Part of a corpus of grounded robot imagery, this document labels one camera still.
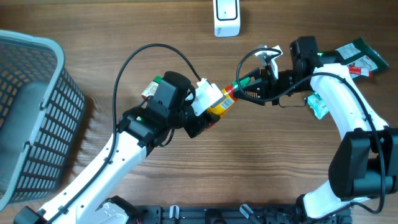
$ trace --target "wooden surface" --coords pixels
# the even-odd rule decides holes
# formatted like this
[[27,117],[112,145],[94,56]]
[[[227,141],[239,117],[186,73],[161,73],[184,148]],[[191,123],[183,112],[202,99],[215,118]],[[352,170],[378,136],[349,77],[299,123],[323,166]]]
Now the wooden surface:
[[[87,112],[63,187],[105,145],[111,134],[111,95],[116,75],[131,52],[149,43],[181,50],[199,75],[224,87],[234,80],[240,59],[255,46],[280,45],[280,70],[291,69],[288,46],[315,35],[321,50],[363,36],[390,64],[389,71],[358,83],[370,105],[398,127],[398,15],[396,1],[242,1],[241,33],[217,39],[212,2],[0,6],[0,29],[57,41],[66,68],[87,99]],[[251,58],[243,72],[258,67]],[[185,62],[167,49],[149,49],[127,66],[118,92],[118,116],[141,101],[156,76],[173,70],[195,81]],[[301,104],[303,95],[282,99]],[[294,203],[327,180],[340,136],[328,114],[317,120],[308,108],[257,106],[240,101],[209,131],[190,139],[175,133],[115,188],[133,205],[240,205]],[[355,223],[397,223],[398,196],[384,211],[354,209]],[[38,209],[46,200],[30,203]],[[368,204],[375,207],[378,201]],[[12,222],[23,205],[6,208],[0,223]]]

